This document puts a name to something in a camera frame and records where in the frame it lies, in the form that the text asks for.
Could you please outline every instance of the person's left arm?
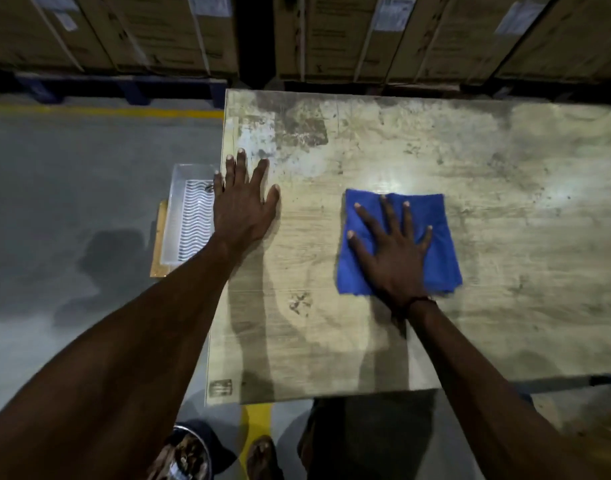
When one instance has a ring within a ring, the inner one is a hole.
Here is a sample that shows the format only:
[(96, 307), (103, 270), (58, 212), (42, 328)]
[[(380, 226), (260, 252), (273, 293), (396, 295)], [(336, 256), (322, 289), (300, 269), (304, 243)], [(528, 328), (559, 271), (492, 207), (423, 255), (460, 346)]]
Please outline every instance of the person's left arm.
[(0, 412), (0, 479), (139, 478), (172, 432), (221, 291), (267, 232), (260, 161), (214, 179), (214, 235), (189, 262), (59, 352)]

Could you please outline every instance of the blue cloth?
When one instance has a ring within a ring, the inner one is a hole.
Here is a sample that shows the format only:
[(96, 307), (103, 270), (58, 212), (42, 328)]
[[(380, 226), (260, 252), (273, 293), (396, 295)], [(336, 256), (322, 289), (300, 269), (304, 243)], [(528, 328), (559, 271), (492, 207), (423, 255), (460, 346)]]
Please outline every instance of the blue cloth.
[[(432, 226), (432, 241), (423, 265), (423, 281), (430, 293), (452, 292), (463, 284), (459, 263), (456, 260), (454, 243), (445, 217), (443, 194), (436, 195), (399, 195), (388, 194), (399, 222), (403, 218), (403, 202), (410, 202), (414, 222), (414, 241), (419, 242), (429, 225)], [(339, 266), (337, 269), (337, 288), (339, 293), (354, 295), (372, 295), (374, 292), (365, 281), (363, 272), (352, 249), (349, 248), (347, 234), (349, 230), (357, 233), (365, 248), (374, 254), (376, 242), (368, 228), (354, 209), (359, 202), (374, 216), (383, 229), (388, 229), (385, 216), (379, 202), (379, 195), (363, 190), (346, 190), (346, 225), (343, 231), (343, 242)]]

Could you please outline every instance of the yellow line marking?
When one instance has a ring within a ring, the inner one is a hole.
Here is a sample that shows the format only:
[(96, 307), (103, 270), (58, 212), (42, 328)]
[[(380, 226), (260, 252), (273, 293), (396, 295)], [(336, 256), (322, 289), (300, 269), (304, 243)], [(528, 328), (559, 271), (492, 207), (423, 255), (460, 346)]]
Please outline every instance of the yellow line marking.
[(79, 116), (130, 116), (135, 118), (213, 118), (223, 119), (220, 109), (157, 109), (153, 107), (87, 107), (59, 105), (0, 104), (0, 112), (13, 114), (76, 114)]
[(270, 421), (272, 416), (272, 404), (251, 404), (241, 407), (241, 425), (245, 430), (247, 423), (247, 437), (243, 444), (243, 450), (239, 455), (239, 462), (243, 471), (247, 474), (247, 459), (250, 446), (259, 436), (270, 434)]

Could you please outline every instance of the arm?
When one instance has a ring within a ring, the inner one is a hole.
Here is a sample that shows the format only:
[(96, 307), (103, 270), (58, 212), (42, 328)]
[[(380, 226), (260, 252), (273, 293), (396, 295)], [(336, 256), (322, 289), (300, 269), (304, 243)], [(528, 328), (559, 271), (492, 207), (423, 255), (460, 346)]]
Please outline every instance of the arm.
[(350, 246), (377, 295), (416, 331), (485, 477), (594, 478), (589, 467), (569, 453), (548, 421), (520, 398), (436, 303), (414, 300), (428, 296), (422, 267), (432, 229), (415, 245), (409, 205), (404, 204), (401, 229), (391, 204), (385, 197), (381, 202), (390, 234), (355, 205), (377, 240), (375, 256), (352, 231), (348, 233)]
[(268, 230), (268, 161), (247, 183), (245, 152), (214, 179), (214, 235), (167, 278), (84, 332), (0, 412), (0, 479), (139, 477), (172, 432), (230, 273)]

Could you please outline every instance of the clear plastic tray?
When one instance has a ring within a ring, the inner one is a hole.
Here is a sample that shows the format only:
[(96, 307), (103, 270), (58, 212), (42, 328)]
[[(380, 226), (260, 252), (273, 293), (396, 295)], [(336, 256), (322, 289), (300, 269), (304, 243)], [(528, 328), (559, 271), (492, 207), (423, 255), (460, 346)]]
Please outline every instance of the clear plastic tray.
[(212, 165), (176, 164), (172, 170), (161, 264), (179, 266), (205, 246), (214, 233)]

